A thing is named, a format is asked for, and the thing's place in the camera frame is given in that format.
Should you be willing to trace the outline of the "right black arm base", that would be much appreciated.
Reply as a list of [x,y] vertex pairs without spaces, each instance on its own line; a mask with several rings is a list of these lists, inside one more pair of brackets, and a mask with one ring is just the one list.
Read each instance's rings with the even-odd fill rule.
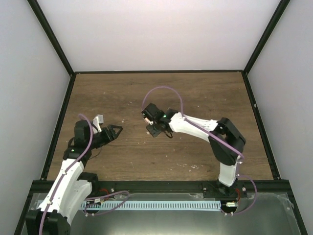
[[235,181],[235,183],[228,187],[219,181],[205,181],[202,185],[202,190],[211,193],[214,198],[233,198],[240,195],[240,197],[247,197],[247,192],[243,191],[245,185]]

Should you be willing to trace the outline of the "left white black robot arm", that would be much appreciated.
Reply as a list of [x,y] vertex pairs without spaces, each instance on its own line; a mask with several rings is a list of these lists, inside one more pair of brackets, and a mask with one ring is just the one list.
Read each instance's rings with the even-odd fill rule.
[[94,149],[101,148],[117,139],[122,126],[102,127],[103,117],[75,123],[74,136],[64,151],[61,169],[49,193],[35,210],[25,218],[29,235],[68,235],[71,223],[87,198],[100,192],[98,176],[84,172]]

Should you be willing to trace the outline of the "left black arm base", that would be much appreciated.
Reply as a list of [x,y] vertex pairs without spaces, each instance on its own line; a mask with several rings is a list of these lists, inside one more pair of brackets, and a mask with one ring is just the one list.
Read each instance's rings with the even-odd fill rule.
[[99,181],[94,180],[91,182],[91,193],[90,197],[100,197],[108,195],[115,191],[115,182],[114,181]]

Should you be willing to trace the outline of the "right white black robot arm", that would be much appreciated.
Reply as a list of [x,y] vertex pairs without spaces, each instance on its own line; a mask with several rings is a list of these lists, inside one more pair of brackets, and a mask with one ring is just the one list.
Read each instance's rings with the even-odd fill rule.
[[229,119],[205,120],[172,109],[164,112],[153,103],[147,105],[141,114],[147,122],[147,131],[154,138],[161,133],[168,138],[172,138],[173,133],[183,133],[208,142],[220,163],[217,185],[219,195],[229,197],[235,191],[237,167],[244,158],[246,140]]

